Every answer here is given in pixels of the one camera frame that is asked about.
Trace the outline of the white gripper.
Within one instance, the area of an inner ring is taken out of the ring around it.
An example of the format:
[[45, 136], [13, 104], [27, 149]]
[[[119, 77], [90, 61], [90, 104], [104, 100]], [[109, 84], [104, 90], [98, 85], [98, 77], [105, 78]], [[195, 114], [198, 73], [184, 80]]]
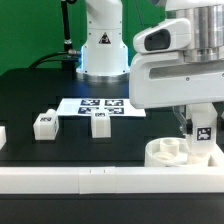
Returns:
[[130, 67], [129, 98], [138, 109], [172, 107], [184, 135], [193, 134], [185, 106], [224, 101], [224, 61], [187, 62], [191, 43], [186, 18], [167, 19], [133, 39], [136, 55]]

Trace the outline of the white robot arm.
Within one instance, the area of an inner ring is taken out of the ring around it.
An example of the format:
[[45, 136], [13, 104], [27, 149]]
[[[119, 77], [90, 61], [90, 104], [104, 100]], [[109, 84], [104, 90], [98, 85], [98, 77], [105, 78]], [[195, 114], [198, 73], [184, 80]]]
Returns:
[[224, 101], [224, 0], [155, 0], [166, 19], [135, 35], [127, 61], [121, 8], [115, 0], [86, 0], [87, 41], [80, 76], [98, 82], [128, 72], [138, 109], [171, 107], [187, 135], [217, 130], [215, 102]]

